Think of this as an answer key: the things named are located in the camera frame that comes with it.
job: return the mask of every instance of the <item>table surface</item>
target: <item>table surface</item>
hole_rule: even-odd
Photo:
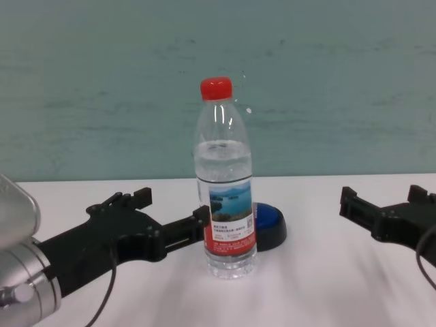
[[[376,205],[404,202],[411,184],[436,191],[436,174],[255,178],[253,200],[280,208],[288,238],[260,253],[257,270],[225,281],[209,276],[202,243],[158,263],[119,266],[114,291],[95,327],[428,327],[436,326],[436,292],[414,252],[381,244],[338,215],[342,186]],[[145,209],[160,223],[191,214],[196,182],[185,180],[21,183],[39,202],[46,240],[87,220],[85,208],[116,191],[153,190]],[[433,278],[436,269],[425,265]],[[84,326],[110,273],[63,299],[37,327]]]

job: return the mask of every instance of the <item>plastic bottle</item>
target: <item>plastic bottle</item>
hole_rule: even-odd
[[[250,273],[256,263],[251,151],[232,101],[232,81],[207,78],[200,89],[204,107],[193,156],[200,204],[211,208],[211,221],[204,230],[208,270],[233,279]]]

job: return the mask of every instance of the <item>silver metal cylinder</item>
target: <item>silver metal cylinder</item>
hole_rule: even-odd
[[[0,292],[16,297],[10,304],[0,306],[1,327],[30,327],[60,307],[57,279],[49,281],[42,272],[48,266],[50,262],[31,242],[0,251]],[[29,286],[33,295],[28,294]]]

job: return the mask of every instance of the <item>red label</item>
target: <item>red label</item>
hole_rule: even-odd
[[[248,252],[256,243],[256,235],[252,233],[246,238],[230,242],[220,242],[212,239],[212,226],[204,229],[204,245],[216,255],[240,255]]]

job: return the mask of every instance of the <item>green wall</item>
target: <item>green wall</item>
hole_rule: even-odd
[[[431,0],[3,0],[0,171],[193,176],[199,83],[227,75],[255,175],[436,172],[435,18]]]

